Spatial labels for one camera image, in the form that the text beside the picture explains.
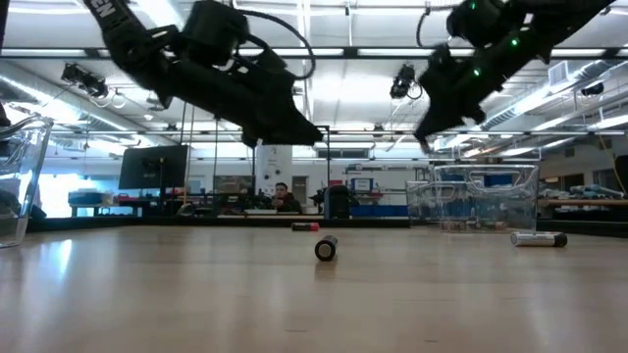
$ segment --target robotic arm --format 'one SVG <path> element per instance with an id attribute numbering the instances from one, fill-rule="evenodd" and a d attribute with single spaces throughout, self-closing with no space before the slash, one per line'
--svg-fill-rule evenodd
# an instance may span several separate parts
<path id="1" fill-rule="evenodd" d="M 480 103 L 531 60 L 550 62 L 551 49 L 567 39 L 614 0 L 465 0 L 447 18 L 447 31 L 475 48 L 473 57 L 456 60 L 446 44 L 428 60 L 419 83 L 431 98 L 415 130 L 429 152 L 427 137 L 486 119 Z M 525 24 L 527 15 L 532 20 Z"/>
<path id="2" fill-rule="evenodd" d="M 288 145 L 313 145 L 323 139 L 294 106 L 291 89 L 297 77 L 268 44 L 249 33 L 246 12 L 216 1 L 197 1 L 179 32 L 173 25 L 146 29 L 126 0 L 83 2 L 98 21 L 116 65 L 143 88 L 155 91 L 165 108 L 179 97 L 241 126 L 242 141 L 250 147 L 258 139 Z M 428 69 L 418 79 L 431 98 L 414 133 L 422 148 L 429 151 L 427 137 L 462 126 L 463 117 L 482 123 L 484 99 L 501 91 L 531 60 L 540 57 L 548 63 L 555 45 L 613 2 L 463 1 L 447 18 L 447 31 L 471 43 L 475 53 L 454 59 L 445 43 L 429 58 Z M 527 15 L 532 20 L 526 24 Z M 237 49 L 246 41 L 260 46 L 262 53 L 252 60 L 239 56 Z M 227 64 L 228 69 L 219 69 Z"/>
<path id="3" fill-rule="evenodd" d="M 83 3 L 98 21 L 114 63 L 141 87 L 155 91 L 164 108 L 179 97 L 241 126 L 249 147 L 258 139 L 287 145 L 323 139 L 294 106 L 296 77 L 268 44 L 250 34 L 242 12 L 216 1 L 197 1 L 179 32 L 174 25 L 146 29 L 125 0 Z M 237 53 L 246 41 L 262 49 L 252 60 Z"/>

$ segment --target black battery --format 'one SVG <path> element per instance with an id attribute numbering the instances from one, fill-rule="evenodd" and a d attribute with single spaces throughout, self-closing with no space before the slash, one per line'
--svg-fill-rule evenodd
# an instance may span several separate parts
<path id="1" fill-rule="evenodd" d="M 323 262 L 334 260 L 336 249 L 338 248 L 338 240 L 332 235 L 325 235 L 321 241 L 316 243 L 314 254 Z"/>

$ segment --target table surface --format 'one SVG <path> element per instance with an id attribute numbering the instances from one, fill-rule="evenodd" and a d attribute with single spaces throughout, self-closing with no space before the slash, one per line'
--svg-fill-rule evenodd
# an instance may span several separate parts
<path id="1" fill-rule="evenodd" d="M 313 248 L 339 239 L 333 263 Z M 3 353 L 622 352 L 628 241 L 123 227 L 0 251 Z"/>

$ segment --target person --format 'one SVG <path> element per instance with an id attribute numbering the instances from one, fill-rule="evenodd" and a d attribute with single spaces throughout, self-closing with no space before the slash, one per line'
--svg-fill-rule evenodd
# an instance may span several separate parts
<path id="1" fill-rule="evenodd" d="M 275 197 L 273 198 L 273 206 L 277 212 L 298 212 L 301 213 L 301 204 L 298 202 L 291 192 L 288 192 L 288 186 L 284 182 L 275 184 Z"/>

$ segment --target cylinder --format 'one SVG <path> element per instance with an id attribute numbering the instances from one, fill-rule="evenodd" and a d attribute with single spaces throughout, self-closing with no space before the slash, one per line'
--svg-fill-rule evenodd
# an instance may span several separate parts
<path id="1" fill-rule="evenodd" d="M 317 223 L 293 223 L 294 231 L 318 231 L 321 227 Z"/>
<path id="2" fill-rule="evenodd" d="M 567 234 L 514 232 L 510 235 L 510 241 L 512 245 L 517 247 L 565 247 L 567 245 Z"/>
<path id="3" fill-rule="evenodd" d="M 336 256 L 336 249 L 338 247 L 338 240 L 332 235 L 326 235 L 316 243 L 314 247 L 314 254 L 323 262 L 329 262 L 334 260 Z"/>

